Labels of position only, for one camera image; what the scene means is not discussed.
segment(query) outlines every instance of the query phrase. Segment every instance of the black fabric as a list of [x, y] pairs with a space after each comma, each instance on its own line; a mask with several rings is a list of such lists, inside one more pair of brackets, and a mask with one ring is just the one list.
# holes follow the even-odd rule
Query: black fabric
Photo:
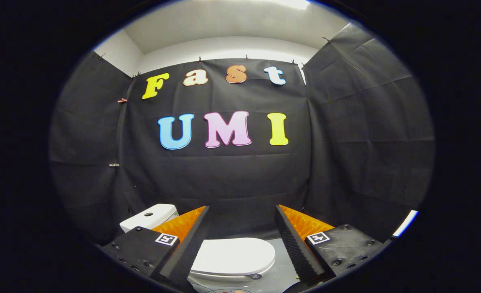
[[95, 243], [121, 234], [130, 216], [118, 197], [116, 135], [122, 104], [131, 84], [119, 69], [91, 51], [66, 82], [52, 116], [49, 159], [67, 212]]
[[[246, 66], [248, 79], [226, 81], [231, 65]], [[275, 85], [264, 68], [276, 66], [285, 85]], [[183, 85], [185, 74], [204, 69], [204, 85]], [[168, 73], [157, 95], [143, 100], [146, 79]], [[206, 113], [218, 112], [229, 122], [233, 112], [247, 111], [250, 145], [208, 149]], [[268, 113], [284, 113], [288, 145], [270, 145]], [[175, 118], [172, 137], [182, 134], [179, 115], [192, 113], [192, 140], [179, 150], [165, 149], [157, 121]], [[274, 205], [301, 210], [310, 164], [310, 123], [306, 90], [296, 65], [257, 59], [217, 59], [174, 65], [142, 73], [136, 81], [123, 125], [123, 192], [133, 213], [157, 203], [170, 203], [180, 214], [210, 206], [208, 238], [276, 234]]]
[[421, 88], [384, 44], [349, 24], [304, 67], [311, 179], [304, 211], [383, 242], [417, 210], [434, 136]]

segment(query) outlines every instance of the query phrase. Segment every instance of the gray floor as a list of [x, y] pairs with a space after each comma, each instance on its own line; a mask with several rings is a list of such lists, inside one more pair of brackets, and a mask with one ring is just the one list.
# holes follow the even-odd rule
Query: gray floor
[[275, 248], [275, 263], [260, 280], [241, 284], [222, 284], [209, 280], [188, 278], [199, 293], [282, 293], [298, 282], [297, 273], [287, 255], [282, 239], [268, 241]]

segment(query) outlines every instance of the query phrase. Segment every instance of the black backdrop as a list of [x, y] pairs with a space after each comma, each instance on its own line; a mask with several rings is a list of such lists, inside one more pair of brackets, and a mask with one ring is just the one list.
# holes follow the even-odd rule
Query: black backdrop
[[385, 241], [428, 189], [434, 134], [425, 96], [386, 46], [349, 24], [304, 67], [313, 135], [305, 211]]
[[[226, 81], [231, 65], [246, 67], [243, 83]], [[276, 66], [285, 85], [273, 84], [264, 69]], [[204, 85], [184, 86], [187, 72], [204, 69]], [[168, 73], [157, 95], [143, 100], [146, 79]], [[252, 235], [275, 237], [274, 204], [302, 209], [309, 179], [311, 139], [304, 80], [296, 65], [257, 59], [218, 59], [173, 65], [142, 73], [125, 105], [123, 122], [123, 195], [133, 213], [156, 203], [171, 203], [179, 213], [203, 205], [215, 213], [209, 238]], [[247, 111], [251, 144], [208, 149], [206, 113], [229, 122]], [[179, 150], [159, 141], [157, 120], [172, 116], [172, 137], [182, 135], [179, 115], [194, 114], [192, 139]], [[269, 113], [284, 113], [287, 145], [270, 145]]]
[[[243, 83], [226, 81], [231, 65]], [[283, 71], [275, 85], [264, 68]], [[204, 69], [208, 81], [184, 86]], [[168, 73], [157, 95], [147, 79]], [[350, 223], [386, 241], [428, 187], [434, 137], [425, 97], [385, 45], [350, 24], [304, 66], [218, 59], [161, 68], [130, 79], [94, 52], [66, 84], [51, 128], [52, 172], [74, 221], [104, 245], [120, 221], [157, 203], [179, 213], [211, 206], [209, 238], [277, 237], [274, 204], [338, 226]], [[118, 103], [126, 98], [127, 103]], [[247, 111], [252, 144], [208, 149], [206, 113], [229, 122]], [[288, 145], [270, 145], [268, 113], [284, 113]], [[192, 139], [165, 149], [157, 121], [192, 113]], [[119, 163], [119, 167], [109, 164]]]
[[[378, 259], [324, 289], [481, 290], [481, 2], [325, 2], [378, 32], [411, 65], [426, 89], [438, 143], [429, 194], [411, 228]], [[79, 56], [152, 3], [0, 5], [0, 292], [19, 285], [151, 289], [73, 228], [47, 150], [55, 98]], [[9, 174], [12, 166], [25, 168]]]

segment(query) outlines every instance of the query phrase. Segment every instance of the letter u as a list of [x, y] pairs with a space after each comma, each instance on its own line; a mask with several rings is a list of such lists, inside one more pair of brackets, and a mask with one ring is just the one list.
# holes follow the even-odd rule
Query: letter u
[[192, 119], [193, 114], [183, 114], [179, 116], [179, 120], [183, 123], [183, 136], [174, 140], [172, 138], [172, 123], [175, 121], [174, 117], [164, 117], [157, 121], [159, 124], [159, 140], [165, 149], [178, 150], [187, 146], [192, 139]]

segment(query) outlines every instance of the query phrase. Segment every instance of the white wall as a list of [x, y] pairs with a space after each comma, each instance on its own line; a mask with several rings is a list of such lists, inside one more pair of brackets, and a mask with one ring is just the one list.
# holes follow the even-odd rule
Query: white wall
[[170, 65], [222, 58], [267, 59], [295, 63], [307, 63], [318, 51], [306, 45], [268, 39], [266, 37], [212, 37], [179, 43], [145, 54], [138, 63], [135, 73], [149, 72]]
[[125, 30], [119, 30], [110, 36], [94, 48], [94, 52], [99, 56], [105, 54], [103, 59], [129, 76], [137, 74], [138, 63], [144, 56]]

